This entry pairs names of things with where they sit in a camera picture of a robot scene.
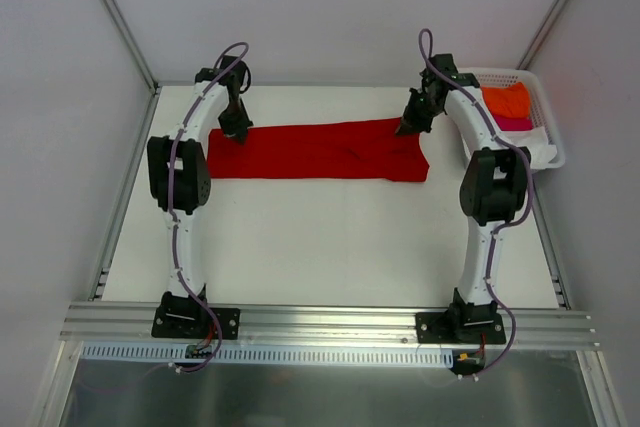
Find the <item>red t-shirt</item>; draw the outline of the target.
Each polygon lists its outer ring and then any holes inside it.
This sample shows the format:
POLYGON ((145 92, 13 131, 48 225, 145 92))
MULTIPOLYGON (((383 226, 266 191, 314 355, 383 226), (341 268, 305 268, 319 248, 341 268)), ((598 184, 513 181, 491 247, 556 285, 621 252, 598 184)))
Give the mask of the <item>red t-shirt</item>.
POLYGON ((398 136, 396 118, 256 127, 239 144, 210 132, 213 179, 382 179, 422 183, 429 163, 419 136, 398 136))

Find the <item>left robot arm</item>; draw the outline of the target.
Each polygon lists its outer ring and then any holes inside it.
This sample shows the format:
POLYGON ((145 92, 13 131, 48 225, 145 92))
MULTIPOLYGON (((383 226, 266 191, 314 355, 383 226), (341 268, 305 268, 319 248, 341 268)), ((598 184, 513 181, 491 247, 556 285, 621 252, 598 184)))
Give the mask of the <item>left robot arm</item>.
POLYGON ((239 309, 204 309, 207 294, 198 229, 211 192, 209 134, 218 124, 223 139, 245 143, 253 123, 241 94, 250 80, 243 60, 222 55, 215 67, 196 74, 185 118, 167 134, 147 141, 150 193, 163 211, 169 242, 169 280, 155 312, 154 338, 235 340, 238 336, 239 309))

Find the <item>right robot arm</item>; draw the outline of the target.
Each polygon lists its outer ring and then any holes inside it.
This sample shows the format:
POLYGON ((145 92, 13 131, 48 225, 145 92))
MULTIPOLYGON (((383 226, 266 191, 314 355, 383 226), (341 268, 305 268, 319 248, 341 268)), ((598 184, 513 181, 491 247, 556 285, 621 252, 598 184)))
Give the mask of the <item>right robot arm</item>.
POLYGON ((529 152, 503 138, 481 98, 478 80, 459 72, 450 54, 426 60, 421 84, 411 89, 396 133, 428 133, 441 114, 453 121, 471 153, 459 190, 468 240, 451 303, 440 314, 418 315, 418 332, 457 343, 481 337, 501 343, 499 259, 507 228, 521 224, 530 211, 529 152))

